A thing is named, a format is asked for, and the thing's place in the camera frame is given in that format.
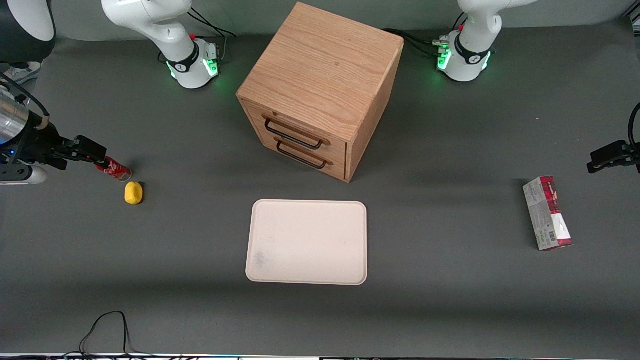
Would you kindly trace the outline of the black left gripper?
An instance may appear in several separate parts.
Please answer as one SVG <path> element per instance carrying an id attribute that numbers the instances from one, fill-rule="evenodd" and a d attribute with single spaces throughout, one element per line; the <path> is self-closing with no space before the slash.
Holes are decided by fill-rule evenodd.
<path id="1" fill-rule="evenodd" d="M 613 167 L 634 166 L 640 173 L 640 151 L 637 143 L 624 140 L 614 141 L 590 153 L 591 161 L 586 164 L 589 174 Z"/>

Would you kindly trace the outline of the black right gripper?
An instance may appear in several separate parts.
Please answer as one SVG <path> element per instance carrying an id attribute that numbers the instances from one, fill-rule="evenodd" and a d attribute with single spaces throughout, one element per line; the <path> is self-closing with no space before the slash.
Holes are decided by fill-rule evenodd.
<path id="1" fill-rule="evenodd" d="M 42 117 L 34 112 L 1 114 L 2 182 L 45 182 L 48 173 L 41 166 L 67 167 L 68 161 L 103 167 L 105 146 L 86 136 L 65 140 L 52 124 L 38 130 L 41 123 Z M 55 151 L 61 146 L 63 153 Z"/>

